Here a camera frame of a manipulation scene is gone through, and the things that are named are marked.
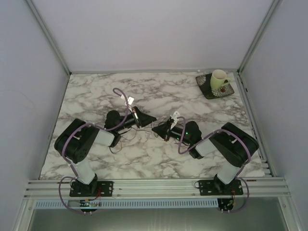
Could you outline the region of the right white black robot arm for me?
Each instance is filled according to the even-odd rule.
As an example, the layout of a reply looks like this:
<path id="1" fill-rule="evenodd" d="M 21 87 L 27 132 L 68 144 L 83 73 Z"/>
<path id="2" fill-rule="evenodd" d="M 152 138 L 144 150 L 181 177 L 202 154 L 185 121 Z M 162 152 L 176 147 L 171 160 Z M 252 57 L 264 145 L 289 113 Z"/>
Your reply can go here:
<path id="1" fill-rule="evenodd" d="M 259 149 L 256 139 L 230 122 L 202 138 L 196 122 L 189 121 L 185 126 L 178 127 L 172 126 L 173 121 L 170 118 L 167 122 L 152 128 L 152 131 L 165 141 L 174 138 L 179 144 L 184 143 L 188 146 L 187 152 L 194 159 L 202 159 L 211 152 L 219 151 L 226 163 L 214 176 L 210 191 L 223 194 L 227 190 L 235 189 L 231 184 Z"/>

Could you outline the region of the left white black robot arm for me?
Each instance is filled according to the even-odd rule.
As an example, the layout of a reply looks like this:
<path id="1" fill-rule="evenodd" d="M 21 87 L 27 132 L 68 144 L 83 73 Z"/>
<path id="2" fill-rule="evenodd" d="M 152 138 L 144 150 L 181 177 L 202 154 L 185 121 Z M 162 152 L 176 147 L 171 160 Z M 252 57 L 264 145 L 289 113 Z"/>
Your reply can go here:
<path id="1" fill-rule="evenodd" d="M 157 119 L 141 112 L 136 106 L 127 115 L 116 110 L 108 112 L 103 129 L 75 119 L 57 138 L 54 148 L 73 170 L 76 181 L 72 183 L 73 192 L 92 195 L 98 191 L 97 175 L 91 169 L 87 155 L 95 142 L 107 147 L 115 147 L 121 139 L 120 131 L 136 126 L 145 127 Z"/>

